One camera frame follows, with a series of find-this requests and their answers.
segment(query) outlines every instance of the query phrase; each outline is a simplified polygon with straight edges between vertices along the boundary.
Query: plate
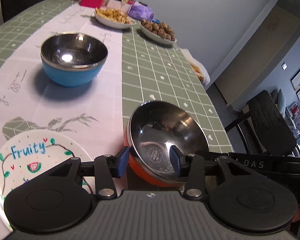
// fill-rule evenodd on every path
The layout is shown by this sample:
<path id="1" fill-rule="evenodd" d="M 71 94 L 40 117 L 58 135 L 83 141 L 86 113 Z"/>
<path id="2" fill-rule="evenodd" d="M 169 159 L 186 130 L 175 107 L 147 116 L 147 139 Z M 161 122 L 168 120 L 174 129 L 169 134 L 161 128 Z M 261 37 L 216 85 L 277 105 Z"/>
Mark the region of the plate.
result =
<path id="1" fill-rule="evenodd" d="M 130 21 L 132 21 L 133 23 L 131 24 L 127 24 L 127 23 L 117 23 L 117 22 L 114 22 L 114 21 L 111 21 L 111 20 L 108 20 L 106 18 L 103 18 L 101 16 L 99 16 L 98 14 L 96 14 L 96 12 L 94 12 L 94 16 L 96 17 L 97 21 L 102 23 L 103 25 L 105 26 L 108 26 L 110 28 L 114 28 L 114 29 L 127 29 L 127 28 L 130 28 L 134 25 L 136 25 L 136 21 L 133 20 L 131 17 L 128 16 L 128 19 Z"/>
<path id="2" fill-rule="evenodd" d="M 49 130 L 31 130 L 12 137 L 0 149 L 0 218 L 12 231 L 4 214 L 5 197 L 14 188 L 27 183 L 48 169 L 73 157 L 91 161 L 89 155 L 73 140 Z M 94 178 L 84 179 L 89 193 L 95 191 Z"/>
<path id="3" fill-rule="evenodd" d="M 161 38 L 160 36 L 152 33 L 149 30 L 147 30 L 141 24 L 140 24 L 140 27 L 141 27 L 141 31 L 143 32 L 143 34 L 145 36 L 147 36 L 149 39 L 151 39 L 151 40 L 153 40 L 153 41 L 155 41 L 157 43 L 161 43 L 161 44 L 164 44 L 164 45 L 171 45 L 171 44 L 175 44 L 177 42 L 177 39 L 175 41 L 169 41 L 169 40 L 166 40 L 164 38 Z"/>

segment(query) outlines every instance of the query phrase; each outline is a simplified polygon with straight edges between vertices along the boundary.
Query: plate of food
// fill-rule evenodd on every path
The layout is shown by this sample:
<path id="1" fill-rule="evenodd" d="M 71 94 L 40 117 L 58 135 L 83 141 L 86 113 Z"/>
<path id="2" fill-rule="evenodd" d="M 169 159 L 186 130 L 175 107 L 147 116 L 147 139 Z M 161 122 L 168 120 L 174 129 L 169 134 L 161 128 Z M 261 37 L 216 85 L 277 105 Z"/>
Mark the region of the plate of food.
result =
<path id="1" fill-rule="evenodd" d="M 172 28 L 163 22 L 157 24 L 143 19 L 141 20 L 141 31 L 149 39 L 161 44 L 170 45 L 177 42 Z"/>
<path id="2" fill-rule="evenodd" d="M 91 161 L 85 150 L 72 139 L 49 130 L 19 133 L 1 147 L 0 218 L 10 231 L 12 228 L 3 210 L 10 191 L 72 157 L 79 157 L 82 162 Z M 93 194 L 94 178 L 84 178 L 82 187 Z"/>
<path id="3" fill-rule="evenodd" d="M 98 22 L 114 29 L 127 29 L 136 25 L 135 20 L 118 9 L 107 8 L 104 10 L 96 8 L 94 15 Z"/>

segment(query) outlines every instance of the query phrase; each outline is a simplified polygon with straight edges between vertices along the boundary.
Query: gray gripper base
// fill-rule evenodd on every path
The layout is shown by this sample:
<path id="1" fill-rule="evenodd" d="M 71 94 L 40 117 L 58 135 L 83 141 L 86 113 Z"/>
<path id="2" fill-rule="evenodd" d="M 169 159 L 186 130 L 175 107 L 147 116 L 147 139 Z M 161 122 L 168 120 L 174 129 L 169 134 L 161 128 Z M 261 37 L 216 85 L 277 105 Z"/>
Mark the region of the gray gripper base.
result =
<path id="1" fill-rule="evenodd" d="M 252 236 L 220 225 L 205 205 L 181 197 L 178 191 L 130 191 L 101 201 L 81 224 L 51 235 L 20 231 L 7 240 L 293 240 L 289 232 Z"/>

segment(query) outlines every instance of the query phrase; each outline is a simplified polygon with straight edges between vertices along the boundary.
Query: white table runner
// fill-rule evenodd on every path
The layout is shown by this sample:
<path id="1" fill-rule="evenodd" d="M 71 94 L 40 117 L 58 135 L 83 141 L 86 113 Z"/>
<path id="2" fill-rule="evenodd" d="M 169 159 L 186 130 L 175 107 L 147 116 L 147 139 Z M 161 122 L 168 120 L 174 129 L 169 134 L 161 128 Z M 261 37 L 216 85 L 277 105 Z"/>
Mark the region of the white table runner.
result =
<path id="1" fill-rule="evenodd" d="M 34 123 L 61 132 L 92 159 L 116 154 L 123 145 L 122 32 L 101 27 L 90 17 L 93 11 L 78 4 L 70 6 L 37 30 L 0 68 L 0 147 L 11 133 L 21 132 L 14 123 Z M 102 40 L 108 48 L 103 69 L 87 85 L 64 88 L 43 72 L 42 42 L 64 31 L 85 33 Z M 115 183 L 119 191 L 127 188 L 125 178 Z M 0 219 L 0 239 L 8 233 Z"/>

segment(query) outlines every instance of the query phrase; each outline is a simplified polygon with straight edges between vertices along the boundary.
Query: bowl of fries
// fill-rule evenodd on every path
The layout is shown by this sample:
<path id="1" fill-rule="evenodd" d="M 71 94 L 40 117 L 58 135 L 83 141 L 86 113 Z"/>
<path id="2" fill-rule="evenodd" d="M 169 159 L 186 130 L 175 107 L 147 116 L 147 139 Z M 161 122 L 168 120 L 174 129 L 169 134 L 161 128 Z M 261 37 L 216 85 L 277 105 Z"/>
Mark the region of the bowl of fries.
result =
<path id="1" fill-rule="evenodd" d="M 136 22 L 118 9 L 95 9 L 94 15 L 98 22 L 114 29 L 127 29 L 135 25 Z"/>

